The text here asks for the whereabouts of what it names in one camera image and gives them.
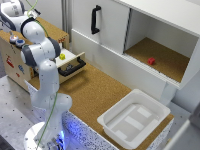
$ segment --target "black door handle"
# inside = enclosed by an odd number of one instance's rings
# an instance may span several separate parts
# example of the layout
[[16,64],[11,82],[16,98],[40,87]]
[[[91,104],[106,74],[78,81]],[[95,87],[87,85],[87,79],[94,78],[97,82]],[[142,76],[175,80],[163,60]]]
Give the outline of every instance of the black door handle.
[[86,65],[86,63],[80,57],[77,58],[77,61],[79,62],[79,65],[75,66],[69,70],[66,69],[65,71],[63,71],[61,68],[58,68],[59,74],[61,76],[66,77],[66,76],[69,76],[70,74],[76,72],[77,70],[83,68]]
[[91,25],[91,30],[92,30],[92,34],[96,34],[98,33],[100,30],[98,28],[96,28],[96,12],[101,10],[101,7],[96,5],[96,8],[94,8],[92,10],[92,25]]

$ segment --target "white robotic arm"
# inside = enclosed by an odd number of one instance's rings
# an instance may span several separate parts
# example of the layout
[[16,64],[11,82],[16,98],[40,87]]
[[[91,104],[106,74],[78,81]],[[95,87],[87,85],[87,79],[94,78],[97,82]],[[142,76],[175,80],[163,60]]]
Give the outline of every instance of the white robotic arm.
[[51,60],[60,55],[58,42],[50,37],[45,37],[43,28],[35,22],[34,18],[29,18],[24,13],[24,5],[19,0],[10,0],[0,5],[0,20],[3,24],[13,31],[21,32],[33,43],[22,49],[21,58],[28,66],[39,69],[40,89],[33,95],[31,101],[34,107],[46,110],[46,124],[39,131],[35,140],[39,141],[46,129],[40,147],[46,147],[44,149],[49,150],[48,143],[52,139],[56,139],[63,130],[62,113],[70,109],[72,99],[65,94],[56,94],[59,89],[59,75],[56,64]]

